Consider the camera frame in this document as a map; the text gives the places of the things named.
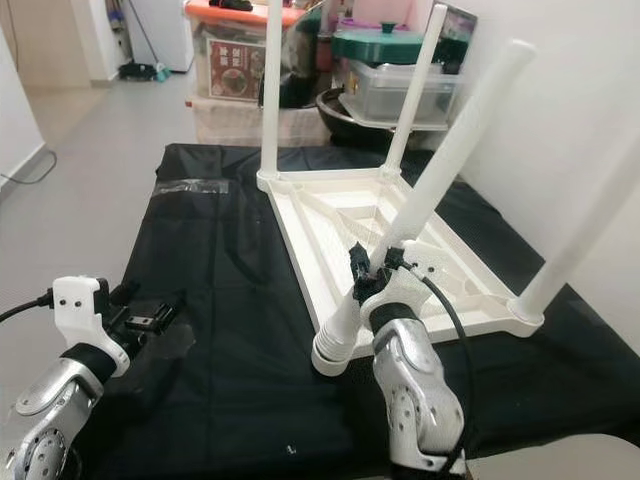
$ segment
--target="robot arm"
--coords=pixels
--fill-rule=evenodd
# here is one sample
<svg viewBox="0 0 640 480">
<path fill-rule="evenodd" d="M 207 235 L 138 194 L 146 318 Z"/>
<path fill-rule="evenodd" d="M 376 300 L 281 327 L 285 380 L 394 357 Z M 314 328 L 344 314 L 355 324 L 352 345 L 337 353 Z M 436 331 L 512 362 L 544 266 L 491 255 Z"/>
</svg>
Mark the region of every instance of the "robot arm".
<svg viewBox="0 0 640 480">
<path fill-rule="evenodd" d="M 374 333 L 373 372 L 387 405 L 394 478 L 443 478 L 464 430 L 462 408 L 419 312 L 431 292 L 405 269 L 368 273 L 362 247 L 351 251 L 354 297 Z M 445 478 L 466 473 L 460 452 Z"/>
<path fill-rule="evenodd" d="M 0 427 L 0 480 L 58 478 L 103 385 L 126 372 L 148 332 L 162 332 L 181 306 L 134 317 L 126 304 L 137 287 L 116 288 L 111 301 L 108 288 L 88 277 L 54 281 L 55 322 L 70 348 L 18 397 Z"/>
</svg>

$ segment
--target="black cloth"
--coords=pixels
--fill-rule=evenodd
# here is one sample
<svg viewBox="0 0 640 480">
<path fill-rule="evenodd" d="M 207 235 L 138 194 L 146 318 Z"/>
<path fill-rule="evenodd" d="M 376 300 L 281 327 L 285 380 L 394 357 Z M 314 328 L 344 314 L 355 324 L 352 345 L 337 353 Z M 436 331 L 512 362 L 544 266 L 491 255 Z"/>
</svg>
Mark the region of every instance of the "black cloth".
<svg viewBox="0 0 640 480">
<path fill-rule="evenodd" d="M 403 161 L 411 183 L 424 153 Z M 383 157 L 281 149 L 283 170 L 357 168 Z M 125 280 L 143 299 L 186 290 L 164 344 L 108 384 L 76 447 L 94 478 L 354 478 L 388 469 L 384 401 L 371 359 L 338 378 L 310 364 L 314 330 L 267 195 L 259 150 L 170 145 L 157 186 L 213 179 L 209 193 L 154 195 Z M 438 213 L 516 293 L 540 257 L 475 191 L 455 183 Z M 188 334 L 195 343 L 190 348 Z M 477 369 L 470 456 L 601 432 L 640 445 L 640 359 L 569 287 L 532 337 L 471 339 Z M 456 342 L 436 345 L 465 402 Z"/>
</svg>

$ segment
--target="orange lid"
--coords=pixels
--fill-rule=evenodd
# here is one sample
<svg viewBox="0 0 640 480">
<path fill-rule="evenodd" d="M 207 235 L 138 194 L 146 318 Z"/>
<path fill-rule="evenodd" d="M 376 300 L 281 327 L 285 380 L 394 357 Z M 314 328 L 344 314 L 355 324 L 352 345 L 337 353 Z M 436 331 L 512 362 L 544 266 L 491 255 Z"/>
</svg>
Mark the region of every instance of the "orange lid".
<svg viewBox="0 0 640 480">
<path fill-rule="evenodd" d="M 230 8 L 210 7 L 208 0 L 189 0 L 185 7 L 188 15 L 202 17 L 211 20 L 233 20 L 241 23 L 251 23 L 253 25 L 267 25 L 267 15 L 269 8 L 264 5 L 254 5 L 253 11 L 243 12 L 241 10 L 231 10 Z M 282 26 L 290 27 L 296 20 L 304 15 L 305 11 L 298 8 L 282 9 Z"/>
</svg>

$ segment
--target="storage box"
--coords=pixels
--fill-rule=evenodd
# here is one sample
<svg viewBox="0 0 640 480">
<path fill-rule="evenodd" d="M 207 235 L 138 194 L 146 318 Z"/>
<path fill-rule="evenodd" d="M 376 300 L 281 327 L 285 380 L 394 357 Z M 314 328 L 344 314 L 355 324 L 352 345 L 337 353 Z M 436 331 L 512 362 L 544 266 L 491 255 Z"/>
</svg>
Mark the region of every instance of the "storage box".
<svg viewBox="0 0 640 480">
<path fill-rule="evenodd" d="M 345 93 L 340 101 L 360 124 L 389 128 L 398 122 L 413 65 L 383 64 L 377 68 L 355 60 L 348 61 Z M 427 77 L 418 111 L 415 130 L 446 130 L 449 110 L 460 83 L 458 75 L 443 75 L 433 64 Z"/>
<path fill-rule="evenodd" d="M 262 139 L 262 108 L 257 104 L 192 95 L 185 102 L 193 109 L 198 143 L 259 146 Z M 329 143 L 330 132 L 318 109 L 281 109 L 278 145 L 320 146 Z"/>
<path fill-rule="evenodd" d="M 207 0 L 186 4 L 198 95 L 245 101 L 258 98 L 268 11 L 263 5 L 254 5 L 251 12 L 210 7 Z M 282 27 L 293 25 L 303 14 L 304 10 L 284 8 Z"/>
</svg>

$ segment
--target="white refrigerator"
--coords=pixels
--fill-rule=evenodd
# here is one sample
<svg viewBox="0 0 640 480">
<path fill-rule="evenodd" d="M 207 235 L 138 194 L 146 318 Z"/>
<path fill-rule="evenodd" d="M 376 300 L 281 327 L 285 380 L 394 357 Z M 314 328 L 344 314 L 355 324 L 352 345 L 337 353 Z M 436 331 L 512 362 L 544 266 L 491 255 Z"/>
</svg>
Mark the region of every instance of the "white refrigerator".
<svg viewBox="0 0 640 480">
<path fill-rule="evenodd" d="M 193 41 L 189 19 L 184 13 L 185 0 L 123 0 L 133 60 L 155 64 L 158 60 L 175 72 L 186 72 L 193 62 Z"/>
</svg>

